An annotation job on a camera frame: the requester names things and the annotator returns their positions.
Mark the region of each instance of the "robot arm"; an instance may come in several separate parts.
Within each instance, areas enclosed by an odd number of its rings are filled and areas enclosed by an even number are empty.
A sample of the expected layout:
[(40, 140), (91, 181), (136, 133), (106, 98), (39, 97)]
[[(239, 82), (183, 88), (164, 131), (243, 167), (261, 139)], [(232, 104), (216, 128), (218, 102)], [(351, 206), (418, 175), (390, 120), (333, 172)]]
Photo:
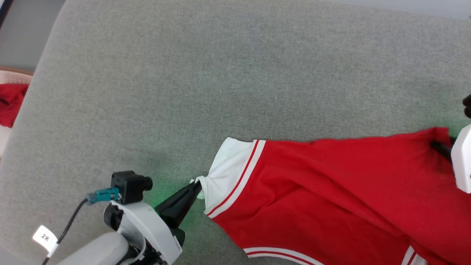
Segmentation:
[(152, 180), (133, 171), (113, 173), (111, 188), (119, 189), (104, 212), (105, 224), (116, 232), (104, 234), (59, 265), (171, 265), (182, 253), (185, 232), (179, 226), (201, 191), (194, 182), (157, 207), (142, 201)]

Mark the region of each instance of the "gray fabric surface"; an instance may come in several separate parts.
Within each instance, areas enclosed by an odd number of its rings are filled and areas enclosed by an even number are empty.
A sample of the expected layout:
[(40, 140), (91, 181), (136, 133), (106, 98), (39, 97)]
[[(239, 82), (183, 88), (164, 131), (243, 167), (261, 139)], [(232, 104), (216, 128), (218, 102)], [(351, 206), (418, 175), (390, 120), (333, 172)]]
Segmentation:
[[(317, 0), (68, 1), (0, 168), (0, 245), (31, 263), (114, 171), (149, 175), (146, 201), (206, 174), (223, 140), (347, 138), (469, 123), (467, 21)], [(108, 231), (85, 207), (50, 263)], [(203, 214), (178, 265), (248, 259)]]

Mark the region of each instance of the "red garment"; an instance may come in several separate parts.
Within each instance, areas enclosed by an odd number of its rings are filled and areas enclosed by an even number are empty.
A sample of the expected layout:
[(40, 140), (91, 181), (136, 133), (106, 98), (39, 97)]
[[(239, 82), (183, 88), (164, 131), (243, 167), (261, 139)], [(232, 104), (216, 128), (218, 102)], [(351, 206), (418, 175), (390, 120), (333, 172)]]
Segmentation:
[(13, 127), (28, 84), (0, 84), (0, 125)]
[[(456, 187), (452, 165), (432, 140), (449, 145), (448, 130), (256, 140), (206, 214), (249, 257), (308, 265), (410, 265), (422, 257), (430, 265), (468, 265), (471, 194)], [(199, 178), (205, 196), (221, 189), (211, 186), (224, 177), (214, 172)]]

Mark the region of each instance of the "black cable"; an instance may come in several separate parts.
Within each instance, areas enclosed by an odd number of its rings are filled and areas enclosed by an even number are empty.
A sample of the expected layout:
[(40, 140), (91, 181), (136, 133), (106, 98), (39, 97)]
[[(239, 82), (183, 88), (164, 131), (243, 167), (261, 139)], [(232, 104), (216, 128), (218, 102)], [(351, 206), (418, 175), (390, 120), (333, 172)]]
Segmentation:
[[(60, 244), (60, 242), (62, 242), (62, 240), (64, 239), (65, 235), (67, 234), (67, 232), (69, 232), (69, 229), (70, 227), (72, 226), (72, 223), (73, 221), (75, 220), (75, 218), (77, 217), (77, 214), (79, 213), (80, 209), (82, 208), (82, 206), (88, 201), (87, 198), (83, 199), (83, 201), (78, 205), (78, 207), (75, 209), (75, 212), (73, 213), (72, 217), (70, 217), (70, 220), (69, 220), (69, 223), (67, 224), (67, 226), (65, 227), (64, 231), (62, 232), (62, 235), (59, 237), (59, 239), (57, 240), (57, 244)], [(46, 259), (42, 262), (42, 265), (46, 265), (46, 263), (49, 261), (49, 257), (46, 257)]]

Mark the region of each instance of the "red fabric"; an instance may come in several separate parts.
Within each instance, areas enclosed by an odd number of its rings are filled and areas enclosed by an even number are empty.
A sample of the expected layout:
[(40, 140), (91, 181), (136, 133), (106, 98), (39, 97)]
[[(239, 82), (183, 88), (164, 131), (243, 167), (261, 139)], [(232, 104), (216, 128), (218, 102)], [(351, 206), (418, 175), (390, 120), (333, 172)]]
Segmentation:
[(471, 194), (431, 140), (449, 145), (447, 128), (267, 141), (213, 221), (241, 248), (290, 249), (325, 265), (400, 265), (409, 245), (430, 265), (471, 264)]
[(0, 125), (13, 127), (28, 84), (0, 84)]

